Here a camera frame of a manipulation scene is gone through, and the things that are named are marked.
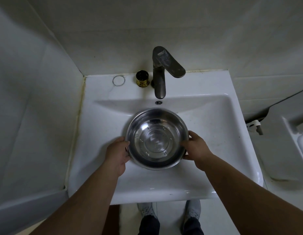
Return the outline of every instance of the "person's left hand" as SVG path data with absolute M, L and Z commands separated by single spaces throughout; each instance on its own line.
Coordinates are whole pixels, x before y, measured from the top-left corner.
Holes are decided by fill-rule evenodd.
M 124 141 L 124 137 L 120 137 L 107 147 L 105 161 L 117 170 L 118 176 L 125 172 L 125 164 L 130 160 L 125 150 L 129 144 L 129 141 Z

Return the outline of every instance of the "faucet handle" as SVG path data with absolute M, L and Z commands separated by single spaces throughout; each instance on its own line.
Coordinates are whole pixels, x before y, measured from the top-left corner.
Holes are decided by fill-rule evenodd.
M 162 46 L 157 46 L 152 51 L 154 67 L 163 66 L 172 76 L 176 78 L 185 75 L 185 69 L 172 57 L 172 55 Z

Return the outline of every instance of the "metal bowl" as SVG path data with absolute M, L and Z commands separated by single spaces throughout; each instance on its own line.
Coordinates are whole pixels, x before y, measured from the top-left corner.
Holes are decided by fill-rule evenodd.
M 138 165 L 150 170 L 163 170 L 178 164 L 185 155 L 180 145 L 188 140 L 183 120 L 172 111 L 152 108 L 135 115 L 125 139 L 128 153 Z

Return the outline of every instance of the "faucet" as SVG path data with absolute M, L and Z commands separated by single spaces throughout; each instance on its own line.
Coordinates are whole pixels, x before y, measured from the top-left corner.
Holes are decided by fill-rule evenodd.
M 162 46 L 157 46 L 152 51 L 153 82 L 155 96 L 165 98 L 165 69 L 175 78 L 185 75 L 185 69 Z

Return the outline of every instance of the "sink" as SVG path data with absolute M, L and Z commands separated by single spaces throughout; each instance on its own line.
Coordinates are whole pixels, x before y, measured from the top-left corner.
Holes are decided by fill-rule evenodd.
M 166 97 L 156 105 L 153 88 L 136 85 L 135 74 L 86 78 L 78 138 L 68 182 L 71 196 L 102 164 L 111 141 L 125 135 L 133 115 L 148 108 L 166 108 L 177 113 L 187 128 L 196 132 L 211 151 L 251 180 L 263 185 L 263 177 L 243 119 L 228 71 L 187 72 L 180 79 L 169 73 Z M 126 164 L 111 204 L 207 199 L 218 197 L 206 174 L 194 162 L 182 160 L 176 166 L 153 171 L 134 162 Z

